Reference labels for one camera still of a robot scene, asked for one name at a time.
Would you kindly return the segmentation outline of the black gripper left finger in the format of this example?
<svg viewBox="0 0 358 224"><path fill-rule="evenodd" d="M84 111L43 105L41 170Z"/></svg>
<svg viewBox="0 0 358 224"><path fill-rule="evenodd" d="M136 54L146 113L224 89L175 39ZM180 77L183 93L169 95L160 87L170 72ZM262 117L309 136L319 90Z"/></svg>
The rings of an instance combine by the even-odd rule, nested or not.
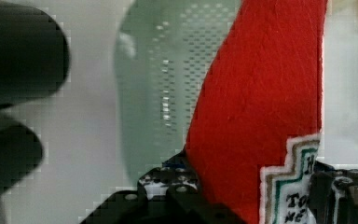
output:
<svg viewBox="0 0 358 224"><path fill-rule="evenodd" d="M113 193L80 224L246 224L222 203L209 203L186 154L180 152Z"/></svg>

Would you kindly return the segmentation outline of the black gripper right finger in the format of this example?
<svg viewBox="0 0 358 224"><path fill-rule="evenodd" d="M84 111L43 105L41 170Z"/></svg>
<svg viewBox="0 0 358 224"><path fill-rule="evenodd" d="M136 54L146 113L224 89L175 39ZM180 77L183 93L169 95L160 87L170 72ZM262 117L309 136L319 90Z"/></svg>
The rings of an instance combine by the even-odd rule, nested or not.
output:
<svg viewBox="0 0 358 224"><path fill-rule="evenodd" d="M358 224L358 169L316 162L309 208L316 224Z"/></svg>

